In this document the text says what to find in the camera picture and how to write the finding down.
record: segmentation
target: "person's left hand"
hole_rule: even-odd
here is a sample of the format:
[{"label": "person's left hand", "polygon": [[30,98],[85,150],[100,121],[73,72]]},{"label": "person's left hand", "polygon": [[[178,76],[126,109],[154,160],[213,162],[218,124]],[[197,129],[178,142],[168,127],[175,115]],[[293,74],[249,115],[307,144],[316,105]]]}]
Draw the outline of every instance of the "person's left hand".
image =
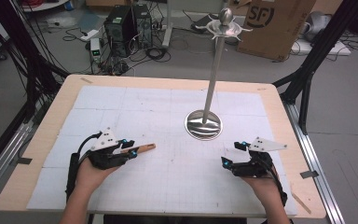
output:
[{"label": "person's left hand", "polygon": [[85,190],[87,193],[92,193],[96,190],[103,181],[112,174],[118,167],[113,167],[107,170],[100,170],[92,166],[89,158],[83,160],[80,164],[76,177],[76,188]]}]

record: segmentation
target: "round metal base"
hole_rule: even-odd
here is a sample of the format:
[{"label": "round metal base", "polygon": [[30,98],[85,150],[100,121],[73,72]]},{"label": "round metal base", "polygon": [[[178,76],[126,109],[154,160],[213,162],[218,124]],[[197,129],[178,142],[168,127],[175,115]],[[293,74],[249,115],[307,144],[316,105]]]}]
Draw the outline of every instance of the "round metal base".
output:
[{"label": "round metal base", "polygon": [[207,120],[202,123],[203,110],[196,110],[189,113],[185,119],[187,132],[199,140],[213,140],[223,130],[223,123],[217,115],[209,112]]}]

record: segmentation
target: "cardboard box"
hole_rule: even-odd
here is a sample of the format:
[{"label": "cardboard box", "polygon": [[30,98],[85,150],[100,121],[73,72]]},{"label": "cardboard box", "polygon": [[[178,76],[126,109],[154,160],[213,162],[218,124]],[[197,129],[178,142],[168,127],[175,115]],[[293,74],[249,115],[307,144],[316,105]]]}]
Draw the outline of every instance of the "cardboard box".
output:
[{"label": "cardboard box", "polygon": [[237,51],[283,61],[287,58],[316,0],[253,0]]},{"label": "cardboard box", "polygon": [[322,13],[327,15],[334,15],[341,3],[342,0],[316,0],[315,6],[313,6],[312,11],[321,11]]},{"label": "cardboard box", "polygon": [[131,0],[86,0],[89,7],[113,7],[115,5],[130,6]]},{"label": "cardboard box", "polygon": [[251,1],[252,0],[240,0],[237,2],[228,0],[228,8],[231,9],[235,16],[246,16]]}]

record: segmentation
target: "gray floor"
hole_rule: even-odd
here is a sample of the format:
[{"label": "gray floor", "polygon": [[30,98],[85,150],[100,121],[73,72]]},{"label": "gray floor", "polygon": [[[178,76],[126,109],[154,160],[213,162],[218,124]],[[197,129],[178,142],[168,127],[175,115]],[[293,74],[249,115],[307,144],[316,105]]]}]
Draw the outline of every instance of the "gray floor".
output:
[{"label": "gray floor", "polygon": [[[79,18],[83,11],[71,14]],[[178,22],[185,20],[186,17],[177,18]],[[90,64],[84,43],[64,42],[64,35],[64,31],[45,33],[50,50],[69,71],[83,71]],[[213,55],[205,52],[213,50],[213,42],[176,30],[172,36],[175,41],[169,49],[169,62],[139,64],[125,76],[208,79]],[[284,63],[274,63],[238,53],[235,47],[226,45],[218,80],[271,83],[296,71],[304,59],[291,56]],[[12,61],[0,61],[0,135],[25,102],[24,93]],[[310,94],[308,130],[342,216],[346,223],[358,223],[358,50],[353,50],[349,57],[338,57],[336,62],[324,60],[318,69]],[[10,166],[1,179],[0,191],[12,169]],[[59,218],[60,214],[0,212],[0,223],[57,223]],[[328,220],[295,219],[295,223]]]}]

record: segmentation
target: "grid paper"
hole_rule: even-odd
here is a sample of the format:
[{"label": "grid paper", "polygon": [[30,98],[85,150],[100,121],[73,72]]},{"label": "grid paper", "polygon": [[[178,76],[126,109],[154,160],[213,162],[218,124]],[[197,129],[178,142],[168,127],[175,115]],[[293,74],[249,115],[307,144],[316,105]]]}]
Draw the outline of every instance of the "grid paper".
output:
[{"label": "grid paper", "polygon": [[[223,122],[214,140],[200,141],[185,129],[188,113],[204,107],[207,90],[161,90],[85,86],[62,125],[45,160],[27,209],[61,211],[71,153],[88,136],[112,128],[117,139],[156,148],[108,176],[93,193],[89,211],[96,213],[260,217],[265,214],[252,189],[224,169],[221,157],[250,160],[234,142],[273,140],[262,99],[256,93],[216,91],[211,111]],[[90,140],[82,152],[95,143]],[[289,199],[296,206],[277,152],[269,153]]]}]

